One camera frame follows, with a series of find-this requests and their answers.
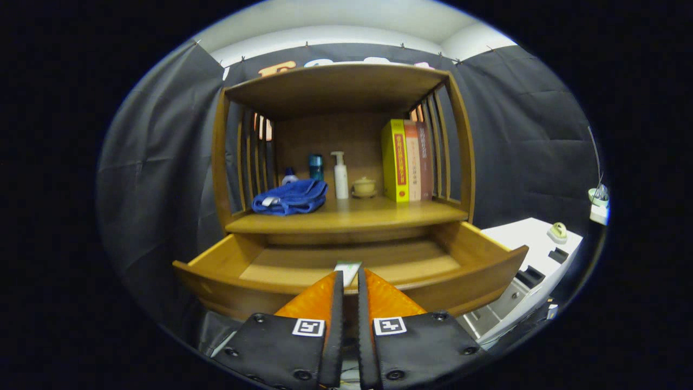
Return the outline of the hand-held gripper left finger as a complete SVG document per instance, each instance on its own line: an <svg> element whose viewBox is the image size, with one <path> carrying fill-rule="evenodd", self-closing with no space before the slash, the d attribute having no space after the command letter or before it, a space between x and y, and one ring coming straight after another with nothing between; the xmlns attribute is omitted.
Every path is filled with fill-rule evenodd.
<svg viewBox="0 0 693 390"><path fill-rule="evenodd" d="M336 387L342 369L343 298L343 272L334 271L275 314L252 314L214 360L272 388Z"/></svg>

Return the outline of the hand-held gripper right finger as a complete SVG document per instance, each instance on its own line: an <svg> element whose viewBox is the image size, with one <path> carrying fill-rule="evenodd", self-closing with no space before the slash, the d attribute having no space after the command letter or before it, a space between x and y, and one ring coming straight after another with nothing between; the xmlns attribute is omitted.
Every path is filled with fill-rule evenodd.
<svg viewBox="0 0 693 390"><path fill-rule="evenodd" d="M447 311L421 308L368 269L357 285L362 389L440 389L490 361Z"/></svg>

